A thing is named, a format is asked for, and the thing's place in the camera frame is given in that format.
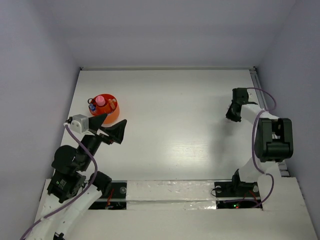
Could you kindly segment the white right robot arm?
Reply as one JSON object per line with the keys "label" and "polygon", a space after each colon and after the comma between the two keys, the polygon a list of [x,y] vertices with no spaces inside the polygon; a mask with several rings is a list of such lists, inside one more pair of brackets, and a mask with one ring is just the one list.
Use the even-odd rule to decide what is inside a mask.
{"label": "white right robot arm", "polygon": [[294,153],[293,125],[289,118],[280,118],[249,100],[248,88],[232,90],[232,100],[225,117],[235,123],[252,123],[251,158],[232,176],[228,190],[242,196],[253,189],[258,178],[267,171],[262,163],[280,163]]}

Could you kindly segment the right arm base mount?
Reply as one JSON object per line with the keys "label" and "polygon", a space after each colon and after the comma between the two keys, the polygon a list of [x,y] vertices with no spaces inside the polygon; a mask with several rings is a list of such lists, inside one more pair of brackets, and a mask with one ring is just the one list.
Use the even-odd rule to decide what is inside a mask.
{"label": "right arm base mount", "polygon": [[231,180],[215,181],[210,194],[218,209],[262,208],[258,183],[241,181],[238,169]]}

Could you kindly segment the orange highlighter pen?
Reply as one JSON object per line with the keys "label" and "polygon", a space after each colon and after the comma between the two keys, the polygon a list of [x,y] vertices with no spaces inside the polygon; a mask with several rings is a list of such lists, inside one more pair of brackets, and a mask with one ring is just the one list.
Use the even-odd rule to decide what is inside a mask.
{"label": "orange highlighter pen", "polygon": [[115,106],[112,99],[108,99],[108,104],[109,104],[110,108],[112,109],[112,111],[114,111],[116,109],[116,106]]}

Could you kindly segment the pink cap crayon bottle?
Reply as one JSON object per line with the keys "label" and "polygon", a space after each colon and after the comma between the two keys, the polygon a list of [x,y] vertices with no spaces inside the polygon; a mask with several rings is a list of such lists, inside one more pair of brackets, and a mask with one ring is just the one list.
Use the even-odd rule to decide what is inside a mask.
{"label": "pink cap crayon bottle", "polygon": [[103,107],[103,106],[106,105],[106,100],[105,100],[103,95],[98,95],[95,98],[95,102],[96,102],[96,105],[99,106],[99,107]]}

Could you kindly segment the clear glue bottle blue cap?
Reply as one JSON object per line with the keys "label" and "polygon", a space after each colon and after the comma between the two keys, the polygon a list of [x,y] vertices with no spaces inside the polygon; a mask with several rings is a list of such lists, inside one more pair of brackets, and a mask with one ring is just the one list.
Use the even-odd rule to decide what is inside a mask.
{"label": "clear glue bottle blue cap", "polygon": [[95,112],[96,111],[96,106],[93,103],[89,104],[89,109],[91,112]]}

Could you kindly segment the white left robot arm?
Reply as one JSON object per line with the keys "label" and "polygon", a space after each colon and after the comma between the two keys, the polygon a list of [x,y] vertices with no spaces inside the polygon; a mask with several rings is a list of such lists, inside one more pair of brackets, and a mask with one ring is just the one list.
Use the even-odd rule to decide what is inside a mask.
{"label": "white left robot arm", "polygon": [[107,114],[77,114],[63,124],[78,147],[60,146],[51,164],[54,169],[43,196],[39,219],[22,235],[23,240],[68,240],[89,209],[124,209],[125,181],[113,181],[98,170],[94,155],[100,145],[121,144],[127,120],[104,127]]}

